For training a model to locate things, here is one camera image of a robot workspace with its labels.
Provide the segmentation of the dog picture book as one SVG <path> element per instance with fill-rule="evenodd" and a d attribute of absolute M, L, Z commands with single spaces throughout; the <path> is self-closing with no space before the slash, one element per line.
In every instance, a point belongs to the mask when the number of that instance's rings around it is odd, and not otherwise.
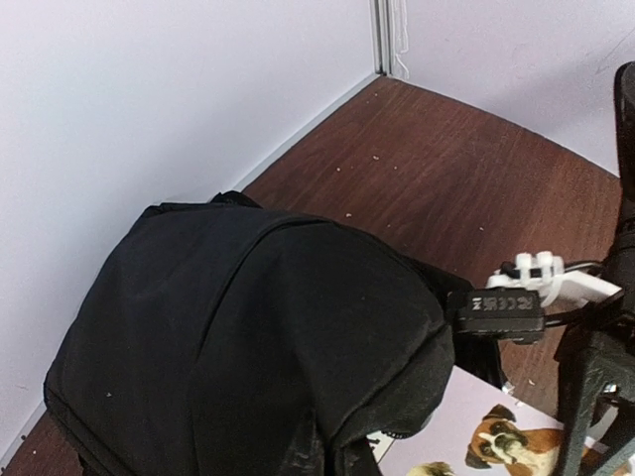
<path fill-rule="evenodd" d="M 553 475 L 562 440 L 555 419 L 457 367 L 421 432 L 369 436 L 383 475 Z"/>

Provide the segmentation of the black student backpack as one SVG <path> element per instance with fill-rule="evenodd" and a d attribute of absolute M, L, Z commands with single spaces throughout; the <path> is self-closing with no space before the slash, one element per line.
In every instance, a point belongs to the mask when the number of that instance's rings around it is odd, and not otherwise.
<path fill-rule="evenodd" d="M 88 475 L 375 475 L 369 434 L 414 434 L 460 367 L 468 281 L 243 194 L 147 208 L 105 261 L 44 401 Z"/>

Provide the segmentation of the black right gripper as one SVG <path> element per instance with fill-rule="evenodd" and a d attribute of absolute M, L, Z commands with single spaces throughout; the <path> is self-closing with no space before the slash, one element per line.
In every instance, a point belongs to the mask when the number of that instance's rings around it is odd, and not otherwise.
<path fill-rule="evenodd" d="M 634 455 L 634 269 L 609 267 L 599 277 L 567 271 L 559 280 L 559 297 L 578 309 L 566 318 L 556 351 L 565 431 L 558 473 L 612 475 Z M 584 463 L 587 433 L 604 397 L 618 402 L 618 414 L 604 435 L 603 455 Z"/>

